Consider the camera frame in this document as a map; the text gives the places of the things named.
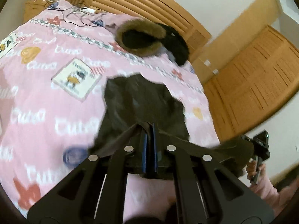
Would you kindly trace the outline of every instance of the brown fur trim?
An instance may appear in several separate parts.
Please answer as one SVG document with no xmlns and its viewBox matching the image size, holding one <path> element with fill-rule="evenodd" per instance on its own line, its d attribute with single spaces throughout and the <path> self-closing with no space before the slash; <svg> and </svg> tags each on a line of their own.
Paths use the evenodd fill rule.
<svg viewBox="0 0 299 224">
<path fill-rule="evenodd" d="M 146 48 L 139 48 L 139 49 L 128 48 L 122 42 L 122 35 L 124 32 L 129 30 L 144 32 L 158 39 L 162 39 L 166 36 L 166 30 L 164 28 L 162 28 L 160 25 L 157 25 L 145 19 L 130 20 L 120 25 L 115 33 L 115 41 L 119 44 L 120 47 L 125 49 L 127 52 L 140 57 L 147 57 L 147 56 L 157 54 L 158 50 L 162 46 L 162 43 L 156 41 L 152 45 Z"/>
</svg>

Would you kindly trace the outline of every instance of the wooden nightstand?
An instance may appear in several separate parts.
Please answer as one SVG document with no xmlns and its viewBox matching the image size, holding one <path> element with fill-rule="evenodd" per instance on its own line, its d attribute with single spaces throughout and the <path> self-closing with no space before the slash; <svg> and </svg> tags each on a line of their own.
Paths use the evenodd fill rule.
<svg viewBox="0 0 299 224">
<path fill-rule="evenodd" d="M 25 3 L 25 13 L 23 23 L 28 22 L 30 19 L 34 18 L 38 14 L 40 14 L 45 7 L 49 6 L 49 3 L 43 0 L 29 0 Z"/>
</svg>

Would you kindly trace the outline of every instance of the bed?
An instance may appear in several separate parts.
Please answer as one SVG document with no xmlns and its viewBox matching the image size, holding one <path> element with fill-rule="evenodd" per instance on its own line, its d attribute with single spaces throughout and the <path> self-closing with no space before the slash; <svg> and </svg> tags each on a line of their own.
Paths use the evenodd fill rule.
<svg viewBox="0 0 299 224">
<path fill-rule="evenodd" d="M 61 10 L 78 3 L 100 11 L 64 18 Z M 187 42 L 190 61 L 210 38 L 173 0 L 62 0 L 11 32 L 0 45 L 0 183 L 24 216 L 70 172 L 62 159 L 65 149 L 92 146 L 105 113 L 108 78 L 140 73 L 165 84 L 183 103 L 190 142 L 204 147 L 219 144 L 207 98 L 190 62 L 178 67 L 165 54 L 140 58 L 123 51 L 105 28 L 85 26 L 103 14 L 112 19 L 127 14 L 172 26 Z M 77 95 L 53 82 L 74 62 L 84 63 L 97 75 L 88 90 Z M 162 194 L 165 198 L 157 201 Z M 129 176 L 124 220 L 149 213 L 163 219 L 173 198 L 171 181 Z"/>
</svg>

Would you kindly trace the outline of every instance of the human hand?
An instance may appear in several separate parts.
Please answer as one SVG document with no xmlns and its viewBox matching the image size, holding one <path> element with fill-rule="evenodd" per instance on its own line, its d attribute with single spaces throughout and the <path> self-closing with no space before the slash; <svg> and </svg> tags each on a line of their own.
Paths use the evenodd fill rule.
<svg viewBox="0 0 299 224">
<path fill-rule="evenodd" d="M 252 161 L 252 162 L 249 162 L 247 164 L 247 168 L 246 168 L 246 171 L 247 171 L 247 178 L 249 180 L 252 179 L 253 176 L 255 176 L 257 174 L 256 172 L 256 169 L 257 169 L 257 161 Z M 258 182 L 263 178 L 265 177 L 266 175 L 266 164 L 262 164 L 260 167 L 259 167 L 259 170 L 261 170 L 261 173 L 260 173 L 260 176 L 258 178 Z"/>
</svg>

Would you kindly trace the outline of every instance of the pink bedsheet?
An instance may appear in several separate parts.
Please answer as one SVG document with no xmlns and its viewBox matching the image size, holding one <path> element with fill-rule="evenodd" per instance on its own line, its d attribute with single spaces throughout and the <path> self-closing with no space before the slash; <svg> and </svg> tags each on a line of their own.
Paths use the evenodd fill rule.
<svg viewBox="0 0 299 224">
<path fill-rule="evenodd" d="M 63 10 L 71 4 L 60 1 L 58 7 Z M 98 16 L 86 16 L 83 22 L 90 24 L 88 19 Z M 105 28 L 66 23 L 60 11 L 45 10 L 35 19 L 0 44 L 0 181 L 25 216 L 69 173 L 62 160 L 64 150 L 92 146 L 105 113 L 107 78 L 141 73 L 165 84 L 185 107 L 189 140 L 204 147 L 219 144 L 207 98 L 190 63 L 177 67 L 166 55 L 144 60 L 131 56 L 120 50 Z M 67 20 L 84 26 L 78 15 Z M 51 82 L 74 58 L 101 75 L 83 100 Z M 171 181 L 129 175 L 124 220 L 138 214 L 163 219 L 174 198 Z"/>
</svg>

